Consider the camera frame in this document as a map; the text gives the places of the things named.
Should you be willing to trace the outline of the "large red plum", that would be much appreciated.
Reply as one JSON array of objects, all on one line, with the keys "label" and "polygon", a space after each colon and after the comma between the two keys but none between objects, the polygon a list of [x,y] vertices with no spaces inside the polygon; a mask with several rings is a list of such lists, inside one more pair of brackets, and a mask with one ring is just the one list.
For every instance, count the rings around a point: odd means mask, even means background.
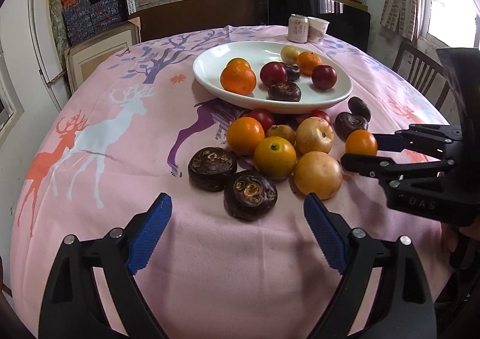
[{"label": "large red plum", "polygon": [[288,79],[287,71],[280,62],[266,63],[260,70],[259,77],[262,83],[271,87],[274,84],[286,82]]}]

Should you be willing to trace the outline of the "pink drink can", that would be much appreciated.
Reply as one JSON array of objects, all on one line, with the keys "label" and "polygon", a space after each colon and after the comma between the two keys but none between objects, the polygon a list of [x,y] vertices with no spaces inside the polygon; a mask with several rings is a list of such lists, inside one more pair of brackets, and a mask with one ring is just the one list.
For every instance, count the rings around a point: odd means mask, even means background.
[{"label": "pink drink can", "polygon": [[299,44],[308,42],[309,22],[308,18],[299,14],[289,17],[287,40]]}]

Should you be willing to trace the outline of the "pale yellow fruit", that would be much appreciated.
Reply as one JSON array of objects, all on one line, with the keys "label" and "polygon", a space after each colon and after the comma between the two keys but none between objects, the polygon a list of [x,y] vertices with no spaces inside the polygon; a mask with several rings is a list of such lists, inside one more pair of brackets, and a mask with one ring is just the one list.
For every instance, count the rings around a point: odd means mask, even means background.
[{"label": "pale yellow fruit", "polygon": [[326,120],[320,117],[310,117],[298,126],[295,143],[301,154],[312,151],[329,153],[334,139],[334,130]]}]

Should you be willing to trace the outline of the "white paper cup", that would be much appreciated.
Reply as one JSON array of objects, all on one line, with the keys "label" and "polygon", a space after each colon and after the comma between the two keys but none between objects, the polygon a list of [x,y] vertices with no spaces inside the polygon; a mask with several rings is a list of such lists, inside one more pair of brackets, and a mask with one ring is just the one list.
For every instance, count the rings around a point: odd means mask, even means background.
[{"label": "white paper cup", "polygon": [[326,36],[329,21],[308,17],[308,40],[312,43],[321,43]]}]

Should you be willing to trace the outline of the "small yellow fruit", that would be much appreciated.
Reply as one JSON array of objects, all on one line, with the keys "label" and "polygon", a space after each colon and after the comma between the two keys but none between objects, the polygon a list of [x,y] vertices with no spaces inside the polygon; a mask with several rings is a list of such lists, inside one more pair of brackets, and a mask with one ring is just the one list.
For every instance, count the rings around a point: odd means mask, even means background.
[{"label": "small yellow fruit", "polygon": [[295,130],[285,124],[272,125],[266,132],[266,137],[281,137],[289,141],[291,145],[295,144]]}]

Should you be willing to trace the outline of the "speckled yellow passion fruit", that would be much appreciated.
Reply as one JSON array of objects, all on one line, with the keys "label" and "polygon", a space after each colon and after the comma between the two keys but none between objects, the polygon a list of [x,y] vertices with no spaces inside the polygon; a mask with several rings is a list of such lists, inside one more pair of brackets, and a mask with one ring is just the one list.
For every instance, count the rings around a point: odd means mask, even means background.
[{"label": "speckled yellow passion fruit", "polygon": [[281,60],[289,65],[296,65],[300,52],[292,45],[287,45],[281,50]]}]

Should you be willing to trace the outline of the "red plum on plate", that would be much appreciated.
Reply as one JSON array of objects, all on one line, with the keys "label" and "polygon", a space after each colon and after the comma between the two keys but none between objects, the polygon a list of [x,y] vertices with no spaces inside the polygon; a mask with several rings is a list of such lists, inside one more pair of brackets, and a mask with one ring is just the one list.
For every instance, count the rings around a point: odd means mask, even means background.
[{"label": "red plum on plate", "polygon": [[312,83],[320,90],[330,90],[337,82],[337,72],[328,65],[319,65],[312,70]]}]

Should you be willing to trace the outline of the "framed picture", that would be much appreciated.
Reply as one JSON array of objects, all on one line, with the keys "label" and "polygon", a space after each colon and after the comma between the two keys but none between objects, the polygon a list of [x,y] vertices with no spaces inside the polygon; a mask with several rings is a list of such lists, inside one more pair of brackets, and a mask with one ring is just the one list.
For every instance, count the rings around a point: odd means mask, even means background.
[{"label": "framed picture", "polygon": [[141,41],[141,21],[128,20],[64,51],[70,90],[75,92],[113,54]]}]

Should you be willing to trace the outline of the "yellow round fruit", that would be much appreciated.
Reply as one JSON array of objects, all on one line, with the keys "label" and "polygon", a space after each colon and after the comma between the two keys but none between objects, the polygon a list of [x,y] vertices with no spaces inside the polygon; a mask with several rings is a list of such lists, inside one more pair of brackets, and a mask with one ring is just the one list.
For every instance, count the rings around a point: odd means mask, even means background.
[{"label": "yellow round fruit", "polygon": [[315,193],[320,200],[327,200],[340,190],[343,173],[338,161],[329,154],[312,151],[298,160],[293,179],[302,194]]}]

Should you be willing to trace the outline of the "orange on plate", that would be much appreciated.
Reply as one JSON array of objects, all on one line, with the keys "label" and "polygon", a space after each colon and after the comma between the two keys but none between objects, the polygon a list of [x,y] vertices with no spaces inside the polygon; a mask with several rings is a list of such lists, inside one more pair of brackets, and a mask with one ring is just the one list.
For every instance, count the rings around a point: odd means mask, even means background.
[{"label": "orange on plate", "polygon": [[250,63],[246,59],[242,59],[242,58],[234,58],[227,63],[228,67],[233,65],[244,66],[244,67],[247,67],[248,69],[251,68]]}]

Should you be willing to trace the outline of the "small red plum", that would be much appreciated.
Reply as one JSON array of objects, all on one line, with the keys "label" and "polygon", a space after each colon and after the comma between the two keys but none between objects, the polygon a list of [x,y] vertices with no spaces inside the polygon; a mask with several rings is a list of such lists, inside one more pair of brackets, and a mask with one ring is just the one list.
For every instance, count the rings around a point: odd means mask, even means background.
[{"label": "small red plum", "polygon": [[331,118],[329,115],[323,111],[323,110],[313,110],[310,115],[310,117],[318,117],[321,119],[324,119],[329,125],[332,125]]}]

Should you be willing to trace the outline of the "small yellow orange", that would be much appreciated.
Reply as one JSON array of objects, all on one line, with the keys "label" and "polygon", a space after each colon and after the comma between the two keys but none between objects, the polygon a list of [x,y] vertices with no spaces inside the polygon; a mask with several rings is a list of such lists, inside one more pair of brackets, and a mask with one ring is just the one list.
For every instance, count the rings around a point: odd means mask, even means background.
[{"label": "small yellow orange", "polygon": [[297,154],[288,140],[276,136],[267,137],[256,146],[253,162],[256,170],[271,180],[284,180],[292,174]]}]

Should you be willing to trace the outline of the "medium orange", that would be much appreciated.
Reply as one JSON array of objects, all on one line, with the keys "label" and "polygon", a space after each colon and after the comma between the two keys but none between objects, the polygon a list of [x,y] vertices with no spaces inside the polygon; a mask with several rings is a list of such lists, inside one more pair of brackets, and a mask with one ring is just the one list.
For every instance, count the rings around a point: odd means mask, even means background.
[{"label": "medium orange", "polygon": [[301,73],[306,76],[312,75],[312,71],[322,64],[321,57],[311,51],[300,53],[296,59],[296,65]]}]

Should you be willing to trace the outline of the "large orange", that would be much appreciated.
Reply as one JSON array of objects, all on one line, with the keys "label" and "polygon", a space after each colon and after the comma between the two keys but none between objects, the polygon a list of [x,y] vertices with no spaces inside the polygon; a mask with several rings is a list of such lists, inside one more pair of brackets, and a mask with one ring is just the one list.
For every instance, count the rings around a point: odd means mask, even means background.
[{"label": "large orange", "polygon": [[220,74],[220,85],[225,91],[248,95],[256,88],[257,79],[253,70],[240,65],[227,66]]}]

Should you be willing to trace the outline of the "white oval plate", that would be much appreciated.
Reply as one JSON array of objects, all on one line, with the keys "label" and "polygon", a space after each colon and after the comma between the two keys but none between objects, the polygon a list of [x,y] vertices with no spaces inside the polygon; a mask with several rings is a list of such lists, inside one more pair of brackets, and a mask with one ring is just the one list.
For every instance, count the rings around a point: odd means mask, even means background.
[{"label": "white oval plate", "polygon": [[201,53],[193,62],[196,80],[208,92],[235,106],[249,110],[264,108],[275,114],[305,114],[315,109],[335,106],[352,94],[353,83],[342,67],[322,56],[323,64],[334,68],[336,84],[318,89],[308,75],[296,81],[299,100],[275,100],[261,81],[260,71],[269,63],[282,63],[285,44],[268,41],[238,41],[219,45]]}]

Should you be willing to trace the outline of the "blue patterned boxes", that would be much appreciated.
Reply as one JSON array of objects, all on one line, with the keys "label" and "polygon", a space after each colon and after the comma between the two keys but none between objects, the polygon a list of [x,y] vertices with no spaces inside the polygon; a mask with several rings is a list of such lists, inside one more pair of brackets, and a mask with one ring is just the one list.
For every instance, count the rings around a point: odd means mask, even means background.
[{"label": "blue patterned boxes", "polygon": [[125,0],[61,0],[71,46],[126,20]]}]

